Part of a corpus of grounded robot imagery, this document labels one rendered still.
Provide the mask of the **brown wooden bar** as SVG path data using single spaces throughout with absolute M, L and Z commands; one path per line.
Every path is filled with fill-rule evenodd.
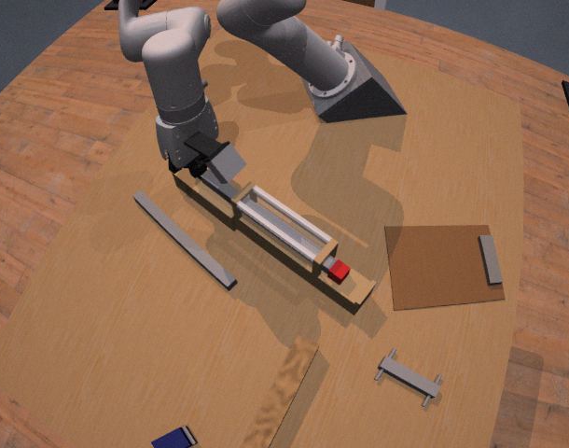
M 320 343 L 297 336 L 241 448 L 269 448 Z

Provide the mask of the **brown clipboard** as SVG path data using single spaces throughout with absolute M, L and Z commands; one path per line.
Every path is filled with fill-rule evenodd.
M 505 299 L 489 225 L 384 226 L 394 310 Z

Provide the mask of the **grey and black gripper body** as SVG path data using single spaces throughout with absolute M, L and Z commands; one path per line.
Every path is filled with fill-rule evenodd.
M 160 115 L 156 117 L 156 134 L 162 158 L 167 160 L 169 153 L 176 169 L 189 164 L 199 153 L 184 145 L 184 141 L 197 131 L 215 140 L 219 135 L 215 111 L 206 95 L 205 107 L 194 119 L 182 123 L 169 123 L 162 120 Z

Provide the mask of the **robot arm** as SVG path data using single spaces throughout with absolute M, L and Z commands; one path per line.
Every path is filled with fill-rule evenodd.
M 162 120 L 182 123 L 194 119 L 205 107 L 208 83 L 201 80 L 198 59 L 211 34 L 210 17 L 201 7 L 138 17 L 142 2 L 118 2 L 121 51 L 131 62 L 144 62 Z M 260 47 L 307 80 L 313 95 L 330 99 L 350 87 L 357 66 L 350 54 L 341 51 L 343 36 L 336 35 L 332 45 L 295 16 L 306 2 L 221 0 L 216 16 L 228 33 Z M 199 131 L 184 145 L 206 157 L 204 163 L 221 184 L 230 182 L 247 165 L 229 141 L 221 144 Z

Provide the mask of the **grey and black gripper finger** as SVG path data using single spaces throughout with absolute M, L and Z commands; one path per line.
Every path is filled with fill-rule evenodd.
M 196 161 L 198 162 L 198 164 L 201 165 L 201 168 L 202 168 L 204 173 L 207 171 L 207 165 L 204 164 L 205 159 L 206 159 L 206 157 L 202 156 L 202 154 L 200 154 L 196 157 Z
M 172 161 L 170 160 L 170 156 L 168 153 L 168 162 L 169 162 L 169 170 L 172 173 L 177 173 L 178 171 L 182 170 L 182 168 L 180 169 L 176 169 L 175 166 L 173 165 Z M 198 162 L 196 161 L 196 159 L 192 160 L 189 164 L 187 164 L 185 167 L 183 168 L 188 168 L 190 174 L 193 177 L 198 177 L 201 180 L 201 175 L 203 174 L 203 170 L 201 168 L 201 165 L 198 164 Z M 196 169 L 196 170 L 195 170 Z

